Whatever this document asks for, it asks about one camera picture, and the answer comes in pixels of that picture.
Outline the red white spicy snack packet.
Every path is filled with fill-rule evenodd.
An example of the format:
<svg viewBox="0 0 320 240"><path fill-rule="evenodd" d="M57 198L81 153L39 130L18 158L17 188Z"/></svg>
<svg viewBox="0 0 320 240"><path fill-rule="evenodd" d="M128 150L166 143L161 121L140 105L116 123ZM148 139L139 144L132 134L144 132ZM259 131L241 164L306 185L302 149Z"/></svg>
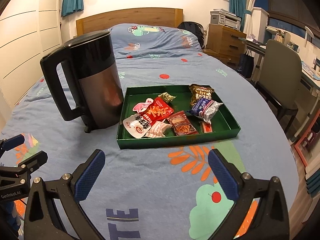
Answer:
<svg viewBox="0 0 320 240"><path fill-rule="evenodd" d="M142 138L156 121L162 121L172 115L174 109L161 98L156 97L148 108L123 120L125 129L134 137Z"/></svg>

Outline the blue white snack packet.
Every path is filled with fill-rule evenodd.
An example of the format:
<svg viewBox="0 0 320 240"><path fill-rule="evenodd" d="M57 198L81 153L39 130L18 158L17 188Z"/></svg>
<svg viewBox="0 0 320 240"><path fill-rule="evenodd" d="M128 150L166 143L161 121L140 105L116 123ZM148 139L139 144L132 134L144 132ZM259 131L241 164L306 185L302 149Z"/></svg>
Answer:
<svg viewBox="0 0 320 240"><path fill-rule="evenodd" d="M222 105L223 103L221 102L200 98L188 113L208 124L211 124L213 116L218 112L219 107Z"/></svg>

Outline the pink framed mirror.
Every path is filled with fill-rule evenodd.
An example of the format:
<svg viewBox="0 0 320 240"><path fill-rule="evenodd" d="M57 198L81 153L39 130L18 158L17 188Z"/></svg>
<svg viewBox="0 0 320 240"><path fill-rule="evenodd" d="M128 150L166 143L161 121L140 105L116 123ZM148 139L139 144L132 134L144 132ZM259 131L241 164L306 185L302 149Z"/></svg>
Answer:
<svg viewBox="0 0 320 240"><path fill-rule="evenodd" d="M309 146L312 141L315 139L316 135L319 133L319 111L316 113L313 120L310 122L310 125L300 137L300 139L295 143L294 148L298 153L303 165L307 167L308 161L303 153L303 148Z"/></svg>

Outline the small red orange sachet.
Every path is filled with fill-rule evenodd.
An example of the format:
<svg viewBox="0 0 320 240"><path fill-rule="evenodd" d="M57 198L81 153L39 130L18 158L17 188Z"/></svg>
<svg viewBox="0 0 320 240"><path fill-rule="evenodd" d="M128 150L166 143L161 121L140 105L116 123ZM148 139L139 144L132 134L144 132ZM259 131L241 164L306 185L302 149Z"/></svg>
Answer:
<svg viewBox="0 0 320 240"><path fill-rule="evenodd" d="M212 125L205 121L200 122L200 127L201 127L202 133L212 133L213 131Z"/></svg>

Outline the pink cartoon character snack pack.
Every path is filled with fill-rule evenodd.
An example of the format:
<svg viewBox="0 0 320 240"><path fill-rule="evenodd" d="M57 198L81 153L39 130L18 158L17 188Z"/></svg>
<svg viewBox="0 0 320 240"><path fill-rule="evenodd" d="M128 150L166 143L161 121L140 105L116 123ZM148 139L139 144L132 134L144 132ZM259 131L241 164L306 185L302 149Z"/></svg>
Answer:
<svg viewBox="0 0 320 240"><path fill-rule="evenodd" d="M153 103L153 99L152 98L147 98L145 102L139 102L137 103L134 107L133 107L133 111L137 112L137 113L141 113L143 111L145 111L149 105L151 105Z"/></svg>

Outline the red brown snack packet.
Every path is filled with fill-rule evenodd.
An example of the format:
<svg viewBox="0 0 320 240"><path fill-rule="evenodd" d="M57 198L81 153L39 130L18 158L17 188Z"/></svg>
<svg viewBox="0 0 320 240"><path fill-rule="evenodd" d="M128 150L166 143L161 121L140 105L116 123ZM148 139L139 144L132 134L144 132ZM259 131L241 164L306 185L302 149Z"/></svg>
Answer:
<svg viewBox="0 0 320 240"><path fill-rule="evenodd" d="M169 124L177 136L198 134L196 128L191 124L184 111L179 111L167 118Z"/></svg>

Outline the green metal tray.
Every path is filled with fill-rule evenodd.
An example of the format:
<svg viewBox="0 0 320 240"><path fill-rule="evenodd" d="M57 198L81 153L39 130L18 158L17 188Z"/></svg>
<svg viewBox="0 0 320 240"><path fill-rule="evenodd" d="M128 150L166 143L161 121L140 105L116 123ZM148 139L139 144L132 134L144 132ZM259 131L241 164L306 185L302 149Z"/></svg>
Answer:
<svg viewBox="0 0 320 240"><path fill-rule="evenodd" d="M238 135L238 122L215 90L209 106L199 111L191 106L194 95L190 85L127 88L117 131L118 146L185 146Z"/></svg>

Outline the pink striped candy wrapper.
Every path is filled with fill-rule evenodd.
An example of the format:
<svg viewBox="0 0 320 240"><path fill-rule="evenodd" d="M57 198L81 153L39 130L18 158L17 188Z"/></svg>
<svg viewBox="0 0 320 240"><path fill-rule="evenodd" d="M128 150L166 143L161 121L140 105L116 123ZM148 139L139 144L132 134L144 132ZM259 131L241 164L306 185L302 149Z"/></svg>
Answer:
<svg viewBox="0 0 320 240"><path fill-rule="evenodd" d="M163 138L166 130L172 128L171 124L163 121L156 121L153 126L146 132L145 136L148 138Z"/></svg>

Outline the white wardrobe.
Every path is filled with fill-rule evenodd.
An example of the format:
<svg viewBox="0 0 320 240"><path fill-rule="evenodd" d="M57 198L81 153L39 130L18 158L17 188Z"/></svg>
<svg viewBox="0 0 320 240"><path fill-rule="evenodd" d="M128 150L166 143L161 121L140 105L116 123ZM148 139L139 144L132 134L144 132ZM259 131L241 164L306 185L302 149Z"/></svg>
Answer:
<svg viewBox="0 0 320 240"><path fill-rule="evenodd" d="M10 0L1 14L1 126L40 79L40 59L61 44L59 0Z"/></svg>

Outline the brown nutritious snack packet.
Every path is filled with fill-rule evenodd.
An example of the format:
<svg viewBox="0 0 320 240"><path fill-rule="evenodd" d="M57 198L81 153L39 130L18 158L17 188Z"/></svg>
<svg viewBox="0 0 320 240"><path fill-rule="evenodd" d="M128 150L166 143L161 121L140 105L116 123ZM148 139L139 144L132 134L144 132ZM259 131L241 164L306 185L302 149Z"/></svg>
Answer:
<svg viewBox="0 0 320 240"><path fill-rule="evenodd" d="M212 99L212 94L214 89L209 86L201 86L197 84L192 84L189 86L189 89L192 93L190 105L195 105L200 99L205 98L208 100Z"/></svg>

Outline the dark shopping bag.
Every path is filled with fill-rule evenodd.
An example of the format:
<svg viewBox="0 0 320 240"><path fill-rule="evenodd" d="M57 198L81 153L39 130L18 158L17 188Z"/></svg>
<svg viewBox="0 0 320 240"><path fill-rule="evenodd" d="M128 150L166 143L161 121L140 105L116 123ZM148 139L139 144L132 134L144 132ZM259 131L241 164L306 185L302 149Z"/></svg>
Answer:
<svg viewBox="0 0 320 240"><path fill-rule="evenodd" d="M249 79L252 76L253 67L254 57L252 56L252 51L247 49L245 53L240 55L237 72L244 78Z"/></svg>

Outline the olive green candy wrapper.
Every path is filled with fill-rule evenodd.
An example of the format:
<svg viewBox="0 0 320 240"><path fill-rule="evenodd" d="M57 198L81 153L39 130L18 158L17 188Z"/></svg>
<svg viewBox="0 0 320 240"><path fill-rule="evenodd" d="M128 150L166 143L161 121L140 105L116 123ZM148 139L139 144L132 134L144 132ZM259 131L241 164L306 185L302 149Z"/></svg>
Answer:
<svg viewBox="0 0 320 240"><path fill-rule="evenodd" d="M161 98L166 103L170 103L170 102L172 102L172 100L174 100L176 98L175 96L170 95L168 92L164 92L162 94L159 94L158 97Z"/></svg>

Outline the wooden drawer cabinet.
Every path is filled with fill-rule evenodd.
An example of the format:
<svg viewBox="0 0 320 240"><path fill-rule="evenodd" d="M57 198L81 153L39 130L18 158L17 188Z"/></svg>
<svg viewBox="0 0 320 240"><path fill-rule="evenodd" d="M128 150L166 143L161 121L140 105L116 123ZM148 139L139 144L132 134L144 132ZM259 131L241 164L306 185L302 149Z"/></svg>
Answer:
<svg viewBox="0 0 320 240"><path fill-rule="evenodd" d="M236 69L245 50L245 44L240 38L246 38L246 34L224 25L210 24L203 52Z"/></svg>

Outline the wooden headboard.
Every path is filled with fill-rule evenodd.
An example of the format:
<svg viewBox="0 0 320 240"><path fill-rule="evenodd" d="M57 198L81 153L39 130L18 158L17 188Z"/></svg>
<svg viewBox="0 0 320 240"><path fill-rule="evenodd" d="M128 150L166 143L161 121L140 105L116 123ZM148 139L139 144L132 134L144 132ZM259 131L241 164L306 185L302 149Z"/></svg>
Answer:
<svg viewBox="0 0 320 240"><path fill-rule="evenodd" d="M183 9L179 8L148 7L121 9L76 20L76 33L80 36L93 31L108 29L122 23L176 28L183 21Z"/></svg>

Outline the black backpack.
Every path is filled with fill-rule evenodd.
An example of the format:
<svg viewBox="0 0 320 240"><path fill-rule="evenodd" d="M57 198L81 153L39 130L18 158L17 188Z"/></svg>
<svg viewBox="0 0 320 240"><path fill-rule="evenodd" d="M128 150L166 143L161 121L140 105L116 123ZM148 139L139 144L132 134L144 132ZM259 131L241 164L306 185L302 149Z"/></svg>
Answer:
<svg viewBox="0 0 320 240"><path fill-rule="evenodd" d="M204 48L204 28L201 24L196 22L182 22L177 28L194 34L197 37L201 48Z"/></svg>

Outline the white printer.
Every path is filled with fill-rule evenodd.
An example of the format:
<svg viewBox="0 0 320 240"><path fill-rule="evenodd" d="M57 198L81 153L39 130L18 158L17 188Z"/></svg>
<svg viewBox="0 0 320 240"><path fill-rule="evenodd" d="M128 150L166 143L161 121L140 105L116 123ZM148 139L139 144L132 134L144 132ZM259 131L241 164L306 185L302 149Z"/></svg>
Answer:
<svg viewBox="0 0 320 240"><path fill-rule="evenodd" d="M240 30L241 18L224 9L213 9L210 12L210 24L223 25Z"/></svg>

